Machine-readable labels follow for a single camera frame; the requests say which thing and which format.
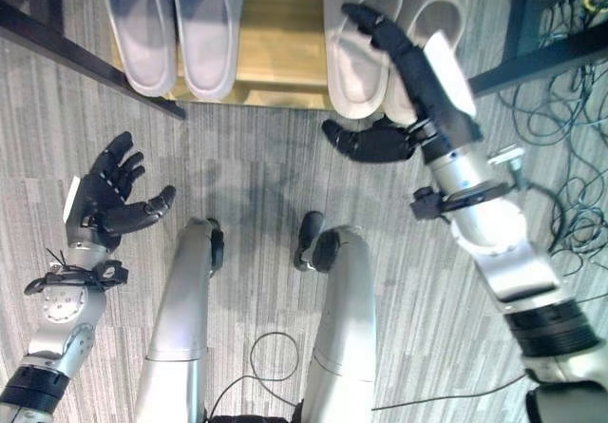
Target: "silver metal cylinder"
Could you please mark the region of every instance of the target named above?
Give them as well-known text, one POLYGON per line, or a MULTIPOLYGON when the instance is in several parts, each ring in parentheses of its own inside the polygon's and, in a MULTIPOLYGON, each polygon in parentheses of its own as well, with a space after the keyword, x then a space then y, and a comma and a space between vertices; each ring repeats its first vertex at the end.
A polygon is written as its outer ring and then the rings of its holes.
POLYGON ((492 180, 492 170, 477 144, 463 145, 428 166, 447 196, 492 180))
POLYGON ((191 219, 180 233, 142 367, 138 423, 203 419, 212 231, 211 222, 191 219))
POLYGON ((328 273, 323 316, 308 370, 303 423, 369 423, 375 381, 376 318, 370 252, 349 227, 328 273))

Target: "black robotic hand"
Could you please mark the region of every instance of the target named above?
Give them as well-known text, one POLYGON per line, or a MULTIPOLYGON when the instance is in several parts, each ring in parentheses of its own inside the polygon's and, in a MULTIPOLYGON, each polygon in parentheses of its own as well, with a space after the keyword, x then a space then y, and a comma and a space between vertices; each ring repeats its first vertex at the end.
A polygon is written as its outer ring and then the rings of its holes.
POLYGON ((121 164, 131 147, 128 131, 117 136, 81 179, 66 220, 68 244, 89 242, 112 252, 122 235, 156 223, 171 207, 176 194, 171 185, 148 202, 126 204, 133 183, 145 172, 142 152, 121 164))

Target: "shoe rack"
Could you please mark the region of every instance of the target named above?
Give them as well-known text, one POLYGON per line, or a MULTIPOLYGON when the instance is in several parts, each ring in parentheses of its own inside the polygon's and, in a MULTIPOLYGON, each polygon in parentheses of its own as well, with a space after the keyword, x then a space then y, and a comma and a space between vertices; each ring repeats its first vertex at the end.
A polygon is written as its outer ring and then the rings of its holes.
MULTIPOLYGON (((112 42, 113 65, 122 69, 112 42)), ((169 100, 201 102, 183 80, 169 100)), ((244 0, 237 81, 222 103, 332 109, 327 91, 323 0, 244 0)))

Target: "black cable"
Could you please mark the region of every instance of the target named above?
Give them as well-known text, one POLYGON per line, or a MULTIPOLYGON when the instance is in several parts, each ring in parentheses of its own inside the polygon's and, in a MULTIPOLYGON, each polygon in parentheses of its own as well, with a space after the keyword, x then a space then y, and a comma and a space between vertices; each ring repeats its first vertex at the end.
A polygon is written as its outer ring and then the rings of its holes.
MULTIPOLYGON (((564 0, 543 15, 539 46, 544 47, 566 36, 589 29, 597 13, 586 10, 580 0, 564 0)), ((563 180, 554 192, 537 183, 533 188, 552 200, 551 255, 568 251, 579 258, 579 266, 565 273, 572 276, 586 269, 592 259, 608 246, 608 222, 602 203, 608 184, 608 168, 581 155, 581 138, 588 144, 596 139, 608 153, 608 95, 599 92, 598 82, 608 73, 607 61, 587 64, 548 79, 545 97, 535 106, 524 106, 523 86, 512 90, 510 98, 499 93, 501 103, 510 109, 510 119, 518 137, 534 146, 563 144, 566 163, 563 180)))
POLYGON ((508 382, 504 383, 503 385, 500 385, 500 386, 498 386, 496 388, 488 390, 487 392, 479 392, 479 393, 472 393, 472 394, 448 394, 446 396, 429 397, 427 399, 418 399, 418 400, 415 400, 415 401, 404 402, 402 404, 392 404, 390 406, 374 407, 373 409, 371 409, 371 411, 372 412, 387 411, 388 409, 395 409, 395 408, 398 408, 398 407, 413 406, 413 405, 416 405, 416 404, 425 404, 427 402, 443 401, 443 400, 446 400, 446 399, 464 399, 464 398, 473 398, 473 397, 487 396, 489 394, 494 394, 496 392, 504 390, 505 388, 510 387, 514 383, 519 382, 520 380, 522 380, 524 377, 525 377, 525 374, 518 375, 517 377, 509 380, 508 382))
POLYGON ((235 385, 237 385, 241 380, 244 380, 245 378, 252 378, 254 380, 257 381, 257 383, 259 383, 262 388, 264 390, 266 390, 270 395, 272 395, 273 397, 275 397, 276 399, 284 402, 285 404, 288 404, 292 407, 295 407, 296 404, 294 404, 293 402, 288 401, 287 399, 279 396, 278 394, 276 394, 275 392, 273 392, 272 390, 270 390, 265 383, 263 382, 284 382, 285 380, 289 380, 290 378, 292 378, 292 376, 294 376, 295 372, 297 371, 297 368, 300 365, 300 354, 299 354, 299 349, 297 348, 297 342, 295 341, 295 339, 288 335, 287 333, 283 333, 281 331, 272 331, 270 333, 266 333, 260 337, 258 337, 255 341, 254 344, 251 346, 251 350, 249 351, 249 366, 251 367, 252 371, 253 371, 253 375, 242 375, 241 377, 233 380, 226 388, 223 389, 223 391, 219 394, 218 399, 216 399, 215 404, 213 405, 213 408, 211 409, 211 412, 209 413, 209 416, 207 417, 207 421, 211 420, 211 418, 213 417, 213 415, 216 413, 216 409, 218 408, 218 404, 221 401, 221 399, 226 395, 226 393, 228 393, 228 391, 234 387, 235 385), (256 346, 258 345, 258 343, 265 337, 268 336, 284 336, 286 338, 288 338, 292 344, 295 347, 295 365, 294 368, 292 369, 292 371, 290 373, 288 373, 287 375, 285 375, 284 377, 281 378, 262 378, 259 376, 259 374, 256 371, 256 366, 254 365, 254 351, 256 349, 256 346))
POLYGON ((557 210, 559 211, 559 215, 557 218, 552 219, 551 224, 555 224, 555 222, 558 223, 558 229, 553 233, 553 240, 551 241, 551 244, 549 245, 549 247, 547 248, 547 252, 549 254, 552 254, 555 251, 555 248, 557 247, 558 243, 563 239, 563 236, 565 235, 566 232, 566 208, 563 205, 563 202, 561 202, 560 197, 558 196, 557 193, 555 193, 552 190, 549 190, 547 187, 540 185, 539 183, 533 183, 531 181, 527 182, 528 188, 531 188, 532 190, 536 190, 540 193, 542 193, 544 196, 550 198, 553 203, 555 208, 557 208, 557 210))

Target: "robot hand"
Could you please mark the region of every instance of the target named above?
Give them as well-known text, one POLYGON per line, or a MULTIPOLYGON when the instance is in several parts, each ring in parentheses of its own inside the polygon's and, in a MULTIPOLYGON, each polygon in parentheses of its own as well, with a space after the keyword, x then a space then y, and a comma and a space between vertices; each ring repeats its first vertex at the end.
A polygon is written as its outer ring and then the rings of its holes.
POLYGON ((132 146, 130 133, 119 135, 70 187, 64 210, 67 255, 26 288, 27 295, 43 292, 45 305, 28 352, 0 394, 0 423, 52 422, 69 380, 93 347, 105 290, 126 283, 127 270, 109 254, 121 235, 157 222, 171 207, 176 190, 170 185, 148 202, 125 204, 144 172, 141 152, 121 164, 132 146))
POLYGON ((176 194, 171 185, 148 202, 125 204, 133 183, 145 172, 140 165, 142 152, 136 152, 121 164, 131 147, 133 141, 128 131, 117 136, 82 178, 73 199, 68 199, 68 244, 93 243, 112 252, 121 243, 121 235, 156 223, 171 207, 176 194))

